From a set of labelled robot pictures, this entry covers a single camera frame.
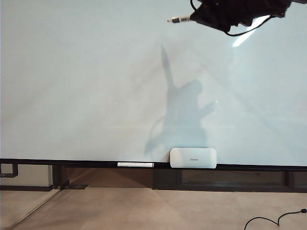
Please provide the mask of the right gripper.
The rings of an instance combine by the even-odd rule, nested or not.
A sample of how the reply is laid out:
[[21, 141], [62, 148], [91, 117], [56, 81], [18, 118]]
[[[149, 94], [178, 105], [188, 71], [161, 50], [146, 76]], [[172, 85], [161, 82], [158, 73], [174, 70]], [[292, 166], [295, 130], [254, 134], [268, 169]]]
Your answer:
[[251, 26], [259, 11], [258, 0], [203, 0], [190, 19], [216, 30], [228, 30], [228, 24]]

